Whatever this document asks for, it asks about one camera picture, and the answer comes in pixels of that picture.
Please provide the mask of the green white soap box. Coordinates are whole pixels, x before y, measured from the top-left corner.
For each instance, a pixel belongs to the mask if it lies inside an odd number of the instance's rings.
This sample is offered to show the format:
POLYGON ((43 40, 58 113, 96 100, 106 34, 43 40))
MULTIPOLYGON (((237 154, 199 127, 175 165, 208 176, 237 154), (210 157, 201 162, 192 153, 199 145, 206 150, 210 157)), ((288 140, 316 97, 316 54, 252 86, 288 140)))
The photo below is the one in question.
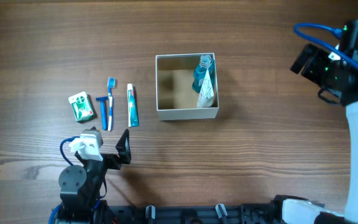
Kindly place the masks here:
POLYGON ((94 119, 95 113, 88 94, 85 91, 68 97, 76 122, 84 123, 94 119))

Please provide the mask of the white lotion tube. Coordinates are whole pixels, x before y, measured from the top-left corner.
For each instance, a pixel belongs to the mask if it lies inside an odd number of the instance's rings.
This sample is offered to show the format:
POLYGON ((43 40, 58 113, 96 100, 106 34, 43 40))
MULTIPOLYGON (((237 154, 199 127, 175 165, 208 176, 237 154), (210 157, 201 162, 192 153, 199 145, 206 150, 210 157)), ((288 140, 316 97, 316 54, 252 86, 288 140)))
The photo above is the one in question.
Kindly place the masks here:
POLYGON ((214 88, 209 74, 209 70, 206 71, 204 81, 200 89, 197 108, 208 108, 214 102, 214 88))

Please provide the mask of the blue mouthwash bottle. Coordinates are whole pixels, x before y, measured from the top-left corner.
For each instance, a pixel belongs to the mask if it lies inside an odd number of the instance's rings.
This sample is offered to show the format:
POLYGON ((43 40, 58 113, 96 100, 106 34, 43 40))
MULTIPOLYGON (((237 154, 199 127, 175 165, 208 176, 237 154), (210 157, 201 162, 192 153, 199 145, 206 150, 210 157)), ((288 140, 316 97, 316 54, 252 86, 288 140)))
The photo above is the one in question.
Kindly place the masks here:
POLYGON ((200 62, 193 72, 194 81, 192 84, 192 89, 194 89, 195 92, 200 92, 207 71, 209 72, 212 86, 214 86, 215 61, 209 54, 204 54, 200 57, 200 62))

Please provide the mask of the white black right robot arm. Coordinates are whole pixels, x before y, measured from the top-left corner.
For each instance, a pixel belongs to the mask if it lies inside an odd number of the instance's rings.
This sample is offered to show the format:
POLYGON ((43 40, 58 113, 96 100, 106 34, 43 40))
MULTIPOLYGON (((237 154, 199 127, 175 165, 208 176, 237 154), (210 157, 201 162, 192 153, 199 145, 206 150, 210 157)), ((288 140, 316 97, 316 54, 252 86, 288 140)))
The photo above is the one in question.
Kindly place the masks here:
POLYGON ((351 178, 344 213, 337 213, 300 197, 278 195, 272 201, 270 217, 284 223, 358 223, 358 71, 343 57, 307 44, 291 71, 317 84, 319 92, 338 97, 346 109, 351 137, 351 178))

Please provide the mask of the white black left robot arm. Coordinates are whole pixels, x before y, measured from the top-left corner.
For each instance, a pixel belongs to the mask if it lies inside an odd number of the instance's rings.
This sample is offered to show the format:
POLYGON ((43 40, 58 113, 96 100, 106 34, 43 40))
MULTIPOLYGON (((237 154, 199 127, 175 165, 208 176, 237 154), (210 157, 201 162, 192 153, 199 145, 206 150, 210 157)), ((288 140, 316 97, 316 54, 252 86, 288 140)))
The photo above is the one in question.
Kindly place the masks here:
POLYGON ((53 209, 49 224, 119 223, 100 190, 107 186, 109 169, 119 170, 131 163, 129 130, 118 140, 117 154, 101 153, 102 145, 101 132, 95 127, 61 142, 60 153, 69 166, 58 178, 62 202, 53 209))

